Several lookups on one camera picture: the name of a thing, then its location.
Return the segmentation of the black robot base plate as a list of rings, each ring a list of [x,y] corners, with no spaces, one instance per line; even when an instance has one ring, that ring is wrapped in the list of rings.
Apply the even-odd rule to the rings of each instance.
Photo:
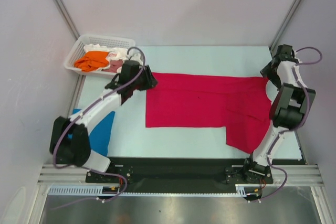
[[[245,158],[136,158],[112,157],[105,175],[88,172],[86,183],[116,184],[122,175],[123,186],[142,185],[218,185],[226,183],[227,167],[243,166]]]

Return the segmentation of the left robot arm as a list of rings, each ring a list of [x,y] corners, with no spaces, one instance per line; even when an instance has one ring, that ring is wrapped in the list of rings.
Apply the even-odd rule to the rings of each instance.
[[[134,91],[149,90],[156,85],[150,66],[127,60],[94,102],[70,117],[55,119],[49,147],[54,167],[74,165],[94,170],[105,182],[112,181],[116,169],[108,157],[92,149],[89,135],[108,114],[131,98]]]

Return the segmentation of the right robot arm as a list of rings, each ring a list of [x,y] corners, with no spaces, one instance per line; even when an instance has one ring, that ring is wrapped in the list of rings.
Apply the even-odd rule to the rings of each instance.
[[[225,169],[227,184],[272,182],[274,153],[287,133],[304,125],[316,96],[315,90],[309,89],[302,80],[299,72],[302,64],[293,47],[283,44],[261,70],[261,75],[278,91],[269,111],[270,126],[261,144],[244,160],[241,168]]]

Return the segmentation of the red t shirt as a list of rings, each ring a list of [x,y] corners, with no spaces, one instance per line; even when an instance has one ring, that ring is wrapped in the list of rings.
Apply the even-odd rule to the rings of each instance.
[[[220,128],[226,143],[252,153],[269,126],[271,101],[262,77],[154,74],[158,84],[146,92],[145,126]]]

